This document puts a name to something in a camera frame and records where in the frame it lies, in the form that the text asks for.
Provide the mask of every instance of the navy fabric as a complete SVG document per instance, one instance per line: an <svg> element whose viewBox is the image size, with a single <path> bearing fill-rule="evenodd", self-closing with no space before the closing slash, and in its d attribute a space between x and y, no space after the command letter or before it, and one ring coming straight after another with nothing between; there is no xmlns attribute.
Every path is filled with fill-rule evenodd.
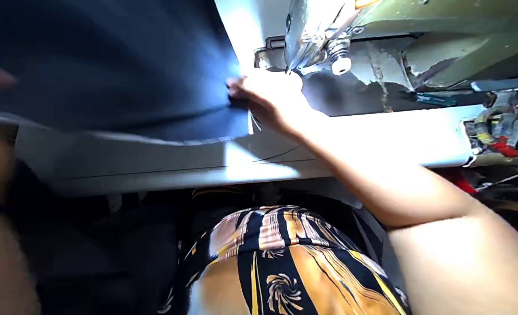
<svg viewBox="0 0 518 315"><path fill-rule="evenodd" d="M244 136L239 63L213 0L0 0L0 111L167 141Z"/></svg>

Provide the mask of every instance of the person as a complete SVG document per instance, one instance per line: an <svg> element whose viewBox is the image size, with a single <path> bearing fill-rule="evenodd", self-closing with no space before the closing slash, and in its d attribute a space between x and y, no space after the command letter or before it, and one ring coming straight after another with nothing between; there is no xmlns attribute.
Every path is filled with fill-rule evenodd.
<svg viewBox="0 0 518 315"><path fill-rule="evenodd" d="M11 83L0 74L0 86ZM258 121L322 160L386 227L406 292L321 214L252 207L198 234L157 313L518 314L518 233L497 214L408 156L355 154L291 76L254 71L227 86L250 101ZM0 137L0 200L12 165ZM0 314L39 311L20 245L0 215Z"/></svg>

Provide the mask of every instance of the sewing machine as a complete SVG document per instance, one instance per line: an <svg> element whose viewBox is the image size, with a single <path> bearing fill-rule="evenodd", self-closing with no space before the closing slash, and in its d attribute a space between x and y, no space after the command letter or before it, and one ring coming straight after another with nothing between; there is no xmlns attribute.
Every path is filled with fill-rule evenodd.
<svg viewBox="0 0 518 315"><path fill-rule="evenodd" d="M479 86L518 87L518 81L498 81L518 80L518 2L412 1L216 0L216 5L242 71L261 67L302 73L309 86L304 93L312 105L331 104L326 110L336 116L331 119L347 135L343 145L351 152L365 141L377 141L381 151L373 154L389 159L408 147L412 160L428 167L467 166L478 152L465 122L486 109L475 102L439 102ZM391 95L361 101L362 89ZM416 98L394 99L395 91ZM421 92L431 93L422 99L426 103L418 99ZM400 105L405 111L383 113ZM24 126L16 152L67 196L331 175L304 148L256 126L253 135L242 139L189 147Z"/></svg>

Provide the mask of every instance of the black and gold pattern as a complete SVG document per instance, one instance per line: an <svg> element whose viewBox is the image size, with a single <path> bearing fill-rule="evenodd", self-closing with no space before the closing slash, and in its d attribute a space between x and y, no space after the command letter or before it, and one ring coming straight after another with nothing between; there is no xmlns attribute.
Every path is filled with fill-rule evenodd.
<svg viewBox="0 0 518 315"><path fill-rule="evenodd" d="M180 268L159 313L409 314L404 294L351 239L295 206L223 218Z"/></svg>

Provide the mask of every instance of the striped fabric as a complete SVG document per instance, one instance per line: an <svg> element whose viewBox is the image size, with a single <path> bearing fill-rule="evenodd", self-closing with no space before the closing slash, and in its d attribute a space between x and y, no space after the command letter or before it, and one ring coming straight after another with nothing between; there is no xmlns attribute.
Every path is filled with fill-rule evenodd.
<svg viewBox="0 0 518 315"><path fill-rule="evenodd" d="M351 239L296 206L237 211L203 233L159 314L409 314Z"/></svg>

